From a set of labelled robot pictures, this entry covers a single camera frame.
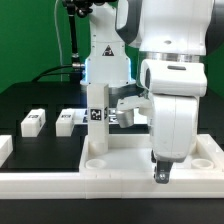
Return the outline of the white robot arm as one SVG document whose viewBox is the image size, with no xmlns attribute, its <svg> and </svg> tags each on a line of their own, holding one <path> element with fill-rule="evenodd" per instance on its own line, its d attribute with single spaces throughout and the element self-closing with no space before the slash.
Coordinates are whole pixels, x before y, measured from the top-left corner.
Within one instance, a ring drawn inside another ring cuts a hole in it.
<svg viewBox="0 0 224 224">
<path fill-rule="evenodd" d="M 196 141 L 199 99 L 207 89 L 200 59 L 224 43 L 224 0 L 119 0 L 116 32 L 139 49 L 140 96 L 117 102 L 122 128 L 134 110 L 148 118 L 155 181 L 169 182 Z"/>
</svg>

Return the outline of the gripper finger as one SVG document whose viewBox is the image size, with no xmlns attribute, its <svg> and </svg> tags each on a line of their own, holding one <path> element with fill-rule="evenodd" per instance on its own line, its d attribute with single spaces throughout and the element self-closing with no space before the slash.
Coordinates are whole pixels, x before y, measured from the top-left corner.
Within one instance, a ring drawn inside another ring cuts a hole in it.
<svg viewBox="0 0 224 224">
<path fill-rule="evenodd" d="M 167 184 L 173 163 L 170 161 L 157 161 L 154 169 L 154 179 L 159 184 Z"/>
</svg>

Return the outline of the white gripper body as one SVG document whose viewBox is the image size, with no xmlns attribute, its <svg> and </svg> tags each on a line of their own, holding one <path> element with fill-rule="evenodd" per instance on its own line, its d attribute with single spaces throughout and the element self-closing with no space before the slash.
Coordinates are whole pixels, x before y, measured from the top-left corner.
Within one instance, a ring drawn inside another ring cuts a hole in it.
<svg viewBox="0 0 224 224">
<path fill-rule="evenodd" d="M 151 142 L 157 161 L 183 162 L 194 148 L 197 134 L 198 99 L 150 94 Z"/>
</svg>

